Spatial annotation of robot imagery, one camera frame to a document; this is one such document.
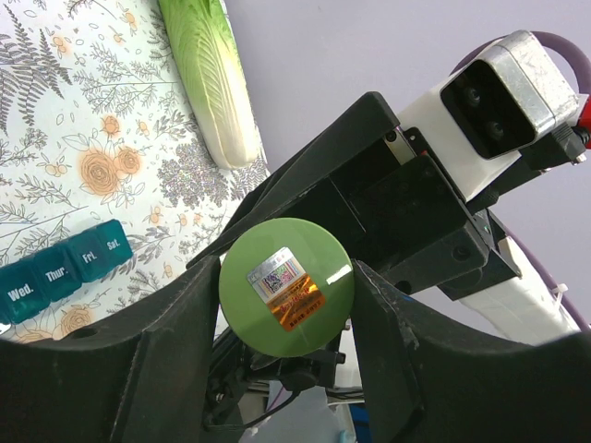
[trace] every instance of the camera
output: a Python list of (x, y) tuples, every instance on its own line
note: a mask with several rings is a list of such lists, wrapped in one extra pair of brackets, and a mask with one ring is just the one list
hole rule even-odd
[[(519, 149), (577, 109), (577, 94), (546, 50), (531, 32), (519, 30), (398, 115), (402, 130), (418, 128), (467, 202), (520, 158)], [(391, 150), (400, 163), (408, 160), (407, 153)]]

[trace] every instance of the robotic hand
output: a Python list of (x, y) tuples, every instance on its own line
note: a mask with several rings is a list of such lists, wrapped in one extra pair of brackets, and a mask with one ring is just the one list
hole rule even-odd
[[(236, 416), (252, 381), (333, 388), (338, 337), (282, 360), (231, 330), (213, 341), (219, 256), (250, 227), (295, 217), (354, 259), (351, 318), (375, 441), (587, 441), (591, 336), (576, 332), (588, 326), (489, 210), (585, 158), (586, 97), (540, 41), (518, 31), (481, 48), (398, 116), (364, 95), (251, 192), (179, 279), (61, 341), (0, 341), (3, 394), (17, 405), (0, 440), (237, 441), (252, 425)], [(409, 297), (433, 286), (510, 340)]]

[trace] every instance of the gray wall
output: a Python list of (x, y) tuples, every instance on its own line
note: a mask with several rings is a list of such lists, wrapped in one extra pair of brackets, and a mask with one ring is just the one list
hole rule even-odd
[[(226, 0), (271, 169), (367, 90), (395, 112), (444, 79), (480, 43), (546, 30), (591, 54), (588, 0)], [(568, 79), (573, 79), (568, 67)], [(591, 319), (591, 162), (562, 166), (505, 196), (497, 214)], [(436, 291), (419, 298), (464, 323), (478, 316)]]

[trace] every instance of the green lid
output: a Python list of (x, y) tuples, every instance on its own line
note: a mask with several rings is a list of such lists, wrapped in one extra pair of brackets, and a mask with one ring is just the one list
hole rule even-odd
[(220, 273), (220, 303), (235, 334), (275, 357), (316, 351), (332, 340), (353, 305), (351, 260), (325, 229), (273, 219), (244, 233)]

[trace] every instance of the flower pattern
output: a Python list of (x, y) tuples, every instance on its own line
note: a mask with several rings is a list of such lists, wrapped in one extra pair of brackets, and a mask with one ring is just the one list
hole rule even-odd
[(0, 4), (0, 266), (110, 219), (134, 250), (0, 337), (59, 340), (183, 273), (268, 172), (211, 160), (157, 0)]

